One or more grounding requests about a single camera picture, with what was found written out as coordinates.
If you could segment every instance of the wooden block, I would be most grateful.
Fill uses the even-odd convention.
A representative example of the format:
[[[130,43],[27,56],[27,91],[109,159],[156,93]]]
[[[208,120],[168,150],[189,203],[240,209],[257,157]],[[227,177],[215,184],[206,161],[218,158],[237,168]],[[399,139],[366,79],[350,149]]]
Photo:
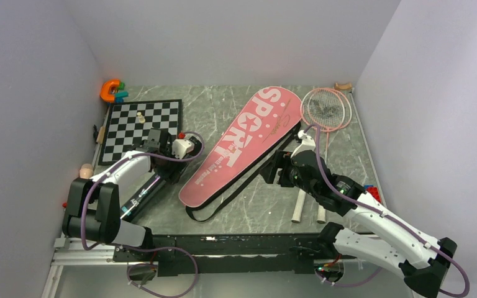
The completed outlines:
[[[346,84],[335,83],[334,89],[339,91],[349,91],[349,90],[352,90],[352,83],[346,83]]]
[[[99,128],[98,137],[96,138],[96,143],[103,144],[105,137],[105,126]]]

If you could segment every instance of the white wall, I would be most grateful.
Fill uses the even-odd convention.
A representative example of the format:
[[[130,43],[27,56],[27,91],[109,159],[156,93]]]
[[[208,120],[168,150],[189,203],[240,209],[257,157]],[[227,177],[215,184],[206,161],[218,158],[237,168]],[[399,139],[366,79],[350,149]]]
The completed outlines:
[[[0,0],[0,297],[39,297],[102,78],[60,0]]]
[[[106,74],[138,84],[355,82],[399,0],[66,0]]]
[[[355,95],[387,203],[458,243],[477,297],[477,1],[402,0]]]

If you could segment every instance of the orange toy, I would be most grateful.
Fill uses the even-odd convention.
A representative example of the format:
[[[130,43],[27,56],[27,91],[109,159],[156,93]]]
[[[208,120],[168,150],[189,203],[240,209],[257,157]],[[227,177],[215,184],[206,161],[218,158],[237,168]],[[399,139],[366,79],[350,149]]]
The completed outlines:
[[[125,89],[125,83],[119,79],[110,79],[103,84],[99,96],[106,102],[123,102],[123,97],[127,97],[129,94],[124,92],[118,92],[118,90]]]

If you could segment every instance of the marble table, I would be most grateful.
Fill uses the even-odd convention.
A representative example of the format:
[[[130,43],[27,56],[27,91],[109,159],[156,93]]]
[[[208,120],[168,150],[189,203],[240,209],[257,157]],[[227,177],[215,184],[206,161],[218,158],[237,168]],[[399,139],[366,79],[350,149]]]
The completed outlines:
[[[206,140],[207,154],[246,102],[264,87],[266,86],[128,86],[126,90],[129,97],[125,101],[182,99],[182,129],[199,132]],[[293,91],[302,99],[315,86],[282,87]],[[323,135],[320,145],[322,151],[325,139]],[[295,143],[290,144],[287,149],[291,151],[295,146]],[[317,204],[312,197],[306,198],[301,223],[292,223],[290,220],[298,189],[265,184],[260,176],[212,220],[204,223],[191,220],[178,199],[178,193],[203,162],[206,154],[188,166],[178,184],[166,185],[134,223],[150,227],[156,234],[301,233],[319,232],[323,228],[324,224],[316,222]],[[346,128],[330,135],[327,164],[333,173],[349,176],[362,185],[376,185],[375,172],[355,113]],[[105,168],[98,166],[96,172]],[[126,202],[150,176],[142,176],[130,191],[120,194],[120,203]],[[245,174],[220,198],[204,210],[197,211],[196,216],[205,219],[211,215],[220,202],[247,177],[249,175]],[[365,228],[343,221],[331,212],[327,212],[327,221],[344,224],[358,232],[367,232]]]

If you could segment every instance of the white square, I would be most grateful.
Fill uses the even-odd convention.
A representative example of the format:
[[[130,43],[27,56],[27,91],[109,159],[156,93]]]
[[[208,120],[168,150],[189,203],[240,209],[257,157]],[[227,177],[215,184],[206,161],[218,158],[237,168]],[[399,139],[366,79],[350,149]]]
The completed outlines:
[[[103,153],[103,161],[111,161],[112,153]]]
[[[114,145],[114,153],[122,153],[123,145]]]
[[[105,141],[105,146],[114,146],[115,142],[116,139],[108,138],[107,141]]]

